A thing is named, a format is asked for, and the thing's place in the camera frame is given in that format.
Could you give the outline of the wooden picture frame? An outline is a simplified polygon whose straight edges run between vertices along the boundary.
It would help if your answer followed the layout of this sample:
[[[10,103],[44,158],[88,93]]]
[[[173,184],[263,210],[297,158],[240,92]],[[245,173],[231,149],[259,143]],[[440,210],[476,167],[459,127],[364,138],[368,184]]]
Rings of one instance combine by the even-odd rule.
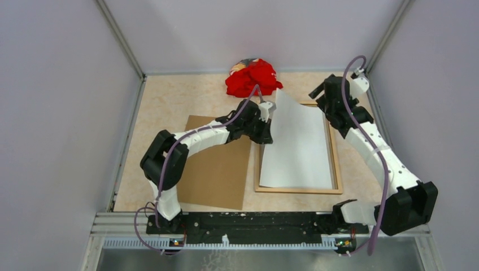
[[[341,195],[334,133],[313,104],[278,102],[271,145],[255,150],[257,193]]]

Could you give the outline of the printed photo sheet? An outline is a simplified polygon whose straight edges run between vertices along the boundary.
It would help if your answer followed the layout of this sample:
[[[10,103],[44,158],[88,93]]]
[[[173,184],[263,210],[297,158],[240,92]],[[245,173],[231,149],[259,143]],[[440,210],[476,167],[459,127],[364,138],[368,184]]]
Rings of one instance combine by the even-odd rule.
[[[264,146],[260,186],[287,189],[332,189],[323,112],[305,106],[284,91],[276,93],[273,143]]]

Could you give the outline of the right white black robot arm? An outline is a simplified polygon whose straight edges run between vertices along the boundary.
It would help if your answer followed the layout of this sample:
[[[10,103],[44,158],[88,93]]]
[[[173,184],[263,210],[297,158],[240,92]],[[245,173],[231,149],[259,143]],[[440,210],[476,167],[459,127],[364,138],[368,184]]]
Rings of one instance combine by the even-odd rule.
[[[378,226],[388,236],[427,224],[438,196],[436,185],[422,182],[399,160],[357,96],[369,89],[365,77],[331,74],[310,92],[329,125],[352,145],[371,170],[383,195],[379,203],[356,199],[334,205],[331,225],[345,233],[354,224]]]

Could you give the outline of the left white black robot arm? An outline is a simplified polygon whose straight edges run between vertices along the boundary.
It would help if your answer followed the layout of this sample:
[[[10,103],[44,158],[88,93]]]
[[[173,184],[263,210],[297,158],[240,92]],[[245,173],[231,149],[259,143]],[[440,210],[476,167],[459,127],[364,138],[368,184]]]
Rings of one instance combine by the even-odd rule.
[[[206,125],[184,132],[161,130],[140,161],[140,168],[149,180],[155,195],[155,218],[167,233],[181,226],[178,201],[179,183],[188,158],[210,147],[225,145],[248,137],[259,145],[273,143],[271,117],[276,104],[255,103],[244,99],[236,110],[217,117]]]

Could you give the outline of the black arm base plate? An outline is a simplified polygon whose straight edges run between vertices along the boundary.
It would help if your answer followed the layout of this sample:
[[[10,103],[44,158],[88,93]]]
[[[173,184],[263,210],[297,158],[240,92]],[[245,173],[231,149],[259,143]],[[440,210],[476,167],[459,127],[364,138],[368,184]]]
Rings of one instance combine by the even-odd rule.
[[[223,236],[231,244],[318,244],[323,235],[352,232],[369,229],[320,212],[189,212],[172,221],[151,215],[146,227],[147,234],[185,236],[187,244],[217,244]]]

